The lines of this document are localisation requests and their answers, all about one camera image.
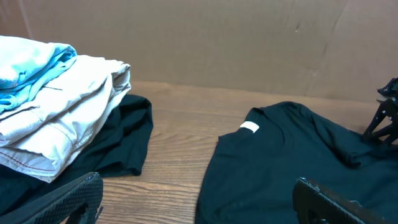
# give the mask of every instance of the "cardboard wall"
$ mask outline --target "cardboard wall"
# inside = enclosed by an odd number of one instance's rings
[[[398,76],[395,0],[19,2],[31,38],[123,60],[133,80],[374,101]]]

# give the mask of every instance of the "dark fabric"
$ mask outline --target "dark fabric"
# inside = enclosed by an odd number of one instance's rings
[[[140,175],[152,128],[150,102],[141,96],[126,95],[112,110],[93,142],[52,183],[0,166],[0,215],[87,172],[97,171],[102,177]]]
[[[378,153],[378,142],[291,102],[254,108],[246,121],[259,129],[219,138],[195,223],[298,223],[292,192],[299,177],[398,222],[398,161]]]

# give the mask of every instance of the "wood grain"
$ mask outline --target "wood grain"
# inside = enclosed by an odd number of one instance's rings
[[[239,128],[252,107],[296,101],[355,131],[377,103],[282,96],[242,90],[133,82],[152,102],[154,130],[142,175],[104,180],[98,223],[193,223],[200,184],[218,136]]]

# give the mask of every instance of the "folded clothing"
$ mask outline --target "folded clothing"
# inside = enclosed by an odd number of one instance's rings
[[[0,165],[0,216],[70,181],[97,171],[102,177],[140,175],[153,128],[150,102],[126,95],[77,158],[51,183]]]
[[[257,126],[219,138],[195,223],[298,223],[292,192],[299,177],[398,222],[398,162],[394,152],[382,156],[379,141],[364,142],[292,102],[253,108],[246,121]]]
[[[0,113],[32,101],[75,60],[76,50],[67,44],[0,36]]]
[[[89,144],[131,89],[130,66],[78,56],[34,101],[0,122],[0,164],[51,182]]]

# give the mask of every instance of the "pile of clothes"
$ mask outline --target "pile of clothes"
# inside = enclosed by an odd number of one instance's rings
[[[139,175],[153,128],[130,65],[0,36],[0,215],[87,172]]]

